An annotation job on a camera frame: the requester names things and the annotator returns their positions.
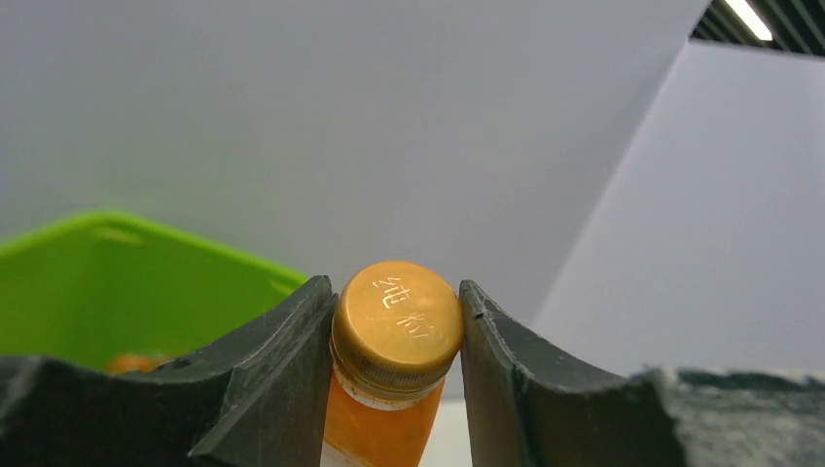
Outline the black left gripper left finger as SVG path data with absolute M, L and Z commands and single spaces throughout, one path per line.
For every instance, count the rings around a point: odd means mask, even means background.
M 337 302 L 316 275 L 275 308 L 148 373 L 1 360 L 5 466 L 316 466 Z

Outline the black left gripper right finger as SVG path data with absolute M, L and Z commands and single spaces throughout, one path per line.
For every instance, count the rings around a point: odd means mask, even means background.
M 477 466 L 820 466 L 824 378 L 654 368 L 620 377 L 459 288 Z

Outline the small orange juice bottle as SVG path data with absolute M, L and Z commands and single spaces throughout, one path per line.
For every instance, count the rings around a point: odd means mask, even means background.
M 416 466 L 464 338 L 460 302 L 404 260 L 357 271 L 332 319 L 322 466 Z

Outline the crushed orange label bottle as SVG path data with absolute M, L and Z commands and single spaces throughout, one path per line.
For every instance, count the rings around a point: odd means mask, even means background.
M 163 364 L 166 355 L 142 355 L 123 353 L 112 357 L 105 365 L 105 371 L 111 375 L 121 375 L 131 372 L 147 373 Z

